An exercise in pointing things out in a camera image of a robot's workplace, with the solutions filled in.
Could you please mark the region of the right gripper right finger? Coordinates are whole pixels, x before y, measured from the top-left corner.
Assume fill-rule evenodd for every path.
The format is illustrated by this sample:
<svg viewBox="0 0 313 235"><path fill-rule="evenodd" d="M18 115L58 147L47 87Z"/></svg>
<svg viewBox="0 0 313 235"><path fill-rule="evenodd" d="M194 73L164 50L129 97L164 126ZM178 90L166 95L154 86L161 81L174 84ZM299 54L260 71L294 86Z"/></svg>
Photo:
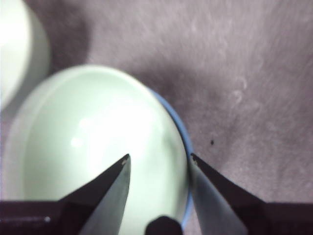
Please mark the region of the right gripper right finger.
<svg viewBox="0 0 313 235"><path fill-rule="evenodd" d="M266 235L264 201L231 182L196 154L190 156L192 197L204 235Z"/></svg>

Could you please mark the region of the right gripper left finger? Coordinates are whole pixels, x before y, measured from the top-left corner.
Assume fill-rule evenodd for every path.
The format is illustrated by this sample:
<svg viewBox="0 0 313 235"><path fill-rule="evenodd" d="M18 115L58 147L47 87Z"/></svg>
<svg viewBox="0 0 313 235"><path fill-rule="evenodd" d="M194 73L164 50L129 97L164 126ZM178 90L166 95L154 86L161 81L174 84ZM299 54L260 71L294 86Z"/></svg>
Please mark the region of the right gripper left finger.
<svg viewBox="0 0 313 235"><path fill-rule="evenodd" d="M119 233L130 188L131 157L125 155L95 179L63 197L65 235Z"/></svg>

